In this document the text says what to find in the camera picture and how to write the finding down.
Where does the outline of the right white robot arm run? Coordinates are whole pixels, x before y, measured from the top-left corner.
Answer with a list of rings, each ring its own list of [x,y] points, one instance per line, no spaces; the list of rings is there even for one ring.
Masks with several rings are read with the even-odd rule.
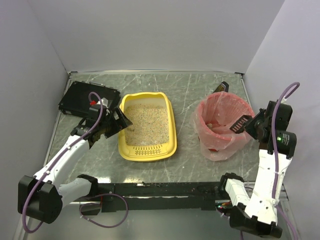
[[[216,210],[229,219],[231,228],[261,238],[279,239],[278,209],[283,180],[292,162],[297,136],[287,130],[293,109],[270,101],[266,109],[252,117],[241,116],[230,130],[247,133],[259,142],[259,164],[251,194],[245,181],[235,173],[225,173],[218,191],[229,201],[216,204]]]

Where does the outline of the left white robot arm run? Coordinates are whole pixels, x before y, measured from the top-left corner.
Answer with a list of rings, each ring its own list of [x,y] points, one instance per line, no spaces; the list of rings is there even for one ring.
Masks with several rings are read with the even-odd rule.
[[[79,175],[71,183],[64,180],[83,155],[101,136],[112,137],[132,122],[119,107],[112,110],[97,103],[71,131],[63,148],[33,176],[23,176],[18,183],[18,212],[27,217],[51,224],[69,203],[82,197],[95,197],[99,191],[98,179]]]

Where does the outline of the black litter scoop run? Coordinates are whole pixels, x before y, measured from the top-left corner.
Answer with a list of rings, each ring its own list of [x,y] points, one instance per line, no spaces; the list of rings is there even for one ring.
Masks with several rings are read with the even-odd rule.
[[[248,121],[252,119],[251,115],[242,115],[229,129],[235,134],[241,134],[245,130]]]

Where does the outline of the yellow litter box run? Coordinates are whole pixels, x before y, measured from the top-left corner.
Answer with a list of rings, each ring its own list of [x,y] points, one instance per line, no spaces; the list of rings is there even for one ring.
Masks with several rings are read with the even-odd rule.
[[[123,97],[119,108],[124,112],[128,107],[136,104],[153,104],[167,110],[168,136],[166,143],[138,146],[128,145],[125,140],[125,131],[118,134],[119,154],[128,161],[153,162],[171,157],[177,150],[177,132],[175,117],[171,101],[163,92],[139,92],[127,94]]]

